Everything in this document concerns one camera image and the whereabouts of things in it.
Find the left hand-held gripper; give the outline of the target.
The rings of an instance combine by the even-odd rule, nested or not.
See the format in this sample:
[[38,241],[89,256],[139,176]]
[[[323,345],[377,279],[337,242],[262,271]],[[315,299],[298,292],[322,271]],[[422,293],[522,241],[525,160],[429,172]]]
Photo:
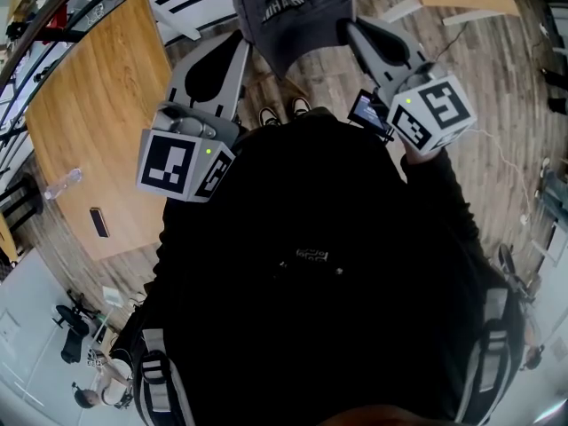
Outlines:
[[175,65],[168,101],[142,131],[138,189],[184,202],[210,200],[235,158],[240,126],[230,120],[249,54],[249,42],[235,30],[200,43]]

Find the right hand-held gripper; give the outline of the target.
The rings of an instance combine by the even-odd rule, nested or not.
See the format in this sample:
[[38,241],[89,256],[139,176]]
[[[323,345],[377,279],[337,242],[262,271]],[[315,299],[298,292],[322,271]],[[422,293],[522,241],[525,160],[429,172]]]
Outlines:
[[357,17],[345,33],[362,71],[377,87],[377,113],[418,154],[454,142],[477,121],[458,78],[439,63],[424,61],[419,43],[385,20]]

